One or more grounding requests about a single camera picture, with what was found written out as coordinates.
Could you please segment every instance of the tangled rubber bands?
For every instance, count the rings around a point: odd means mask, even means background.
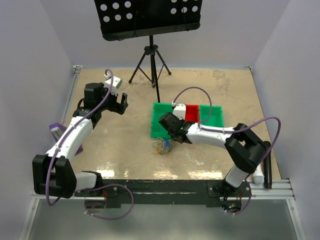
[[[155,141],[152,146],[156,149],[156,154],[169,154],[172,150],[173,144],[169,139],[158,138],[161,141]]]

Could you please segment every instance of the music stand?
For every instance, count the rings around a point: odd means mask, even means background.
[[[102,36],[107,41],[149,36],[149,46],[134,70],[132,82],[145,56],[150,55],[151,79],[142,73],[156,87],[157,100],[160,103],[157,68],[157,54],[171,75],[168,66],[154,44],[153,35],[196,30],[200,27],[202,0],[94,0]]]

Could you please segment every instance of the gray wall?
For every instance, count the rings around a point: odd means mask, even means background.
[[[18,238],[33,191],[32,159],[53,142],[72,65],[39,0],[0,1],[0,239]]]
[[[291,0],[260,57],[253,77],[264,115],[283,123],[275,153],[290,178],[309,240],[320,235],[320,1]],[[276,124],[267,124],[272,137]]]
[[[40,1],[73,64],[89,67],[138,64],[148,38],[105,41],[94,0]],[[203,0],[200,29],[157,35],[155,43],[171,67],[251,66],[288,2]]]

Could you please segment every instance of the beige table surface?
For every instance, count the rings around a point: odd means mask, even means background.
[[[198,86],[207,90],[214,105],[222,106],[224,126],[238,123],[250,125],[263,117],[262,109],[249,70],[242,69],[171,69],[161,73],[159,90],[162,103],[171,103],[184,88]],[[128,94],[129,107],[124,115],[105,111],[92,133],[83,142],[84,151],[76,155],[72,167],[76,173],[97,171],[110,179],[223,179],[233,162],[225,149],[205,144],[174,143],[169,155],[157,155],[150,137],[153,103],[156,89],[138,71],[128,84],[133,69],[114,69],[123,79],[119,89]],[[84,97],[87,83],[104,82],[104,69],[83,69],[72,100],[69,125],[78,101]],[[178,101],[185,104],[208,105],[206,95],[192,89]],[[270,140],[262,123],[253,131],[262,139]],[[276,159],[272,154],[272,178],[281,179]]]

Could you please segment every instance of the green block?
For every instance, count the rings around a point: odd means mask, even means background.
[[[152,120],[151,120],[151,138],[171,139],[168,132],[158,122],[165,113],[172,113],[174,110],[171,103],[158,103],[153,104]],[[199,106],[199,119],[204,120],[209,116],[210,106]],[[202,123],[205,126],[211,127],[224,127],[224,118],[221,106],[212,106],[212,115],[208,121]]]
[[[200,121],[205,120],[210,113],[210,106],[208,105],[200,105],[199,106],[199,119]],[[221,106],[212,106],[212,113],[211,117],[208,121],[204,121],[201,123],[205,126],[210,127],[221,127],[223,128],[224,125],[224,116],[222,113],[222,107]]]

